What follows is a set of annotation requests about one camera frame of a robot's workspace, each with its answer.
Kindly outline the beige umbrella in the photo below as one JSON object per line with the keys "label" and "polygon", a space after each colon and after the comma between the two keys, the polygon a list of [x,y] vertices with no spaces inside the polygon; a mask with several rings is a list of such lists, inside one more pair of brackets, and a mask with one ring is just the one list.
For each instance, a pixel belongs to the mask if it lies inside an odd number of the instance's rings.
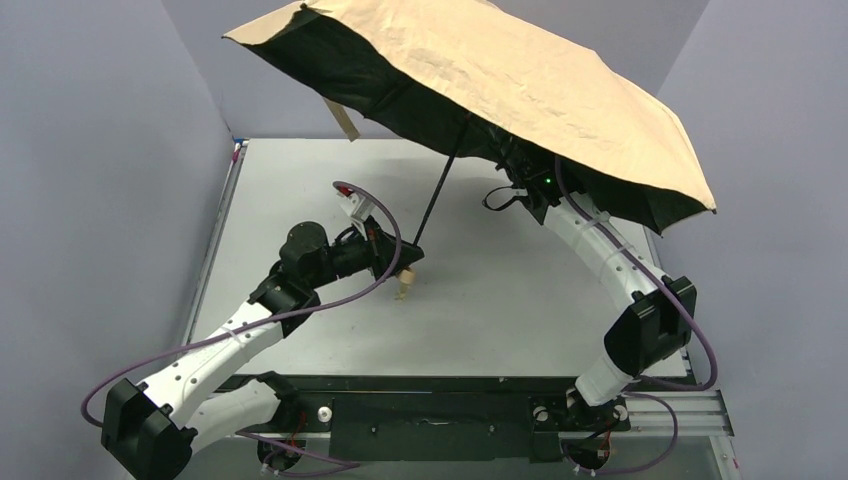
{"label": "beige umbrella", "polygon": [[295,1],[226,38],[395,135],[655,233],[717,205],[679,117],[598,53],[486,1]]}

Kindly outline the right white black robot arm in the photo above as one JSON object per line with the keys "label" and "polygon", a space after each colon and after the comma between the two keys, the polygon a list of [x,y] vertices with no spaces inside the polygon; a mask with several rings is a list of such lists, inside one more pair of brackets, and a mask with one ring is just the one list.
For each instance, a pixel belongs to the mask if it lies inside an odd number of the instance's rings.
{"label": "right white black robot arm", "polygon": [[588,195],[563,197],[551,174],[514,181],[513,188],[534,218],[597,278],[619,314],[603,337],[599,358],[577,378],[577,398],[589,407],[606,404],[641,375],[660,372],[667,359],[680,359],[692,337],[692,283],[653,265]]}

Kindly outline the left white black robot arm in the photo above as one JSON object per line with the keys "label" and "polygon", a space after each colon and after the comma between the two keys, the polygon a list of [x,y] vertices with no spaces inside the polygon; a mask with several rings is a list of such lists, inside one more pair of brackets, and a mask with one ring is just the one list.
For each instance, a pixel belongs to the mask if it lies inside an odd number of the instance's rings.
{"label": "left white black robot arm", "polygon": [[269,275],[206,340],[139,383],[112,386],[102,445],[135,479],[174,479],[210,444],[283,421],[294,389],[274,372],[228,393],[215,391],[317,311],[318,288],[362,271],[387,279],[423,257],[419,246],[383,231],[373,218],[335,242],[316,222],[294,226]]}

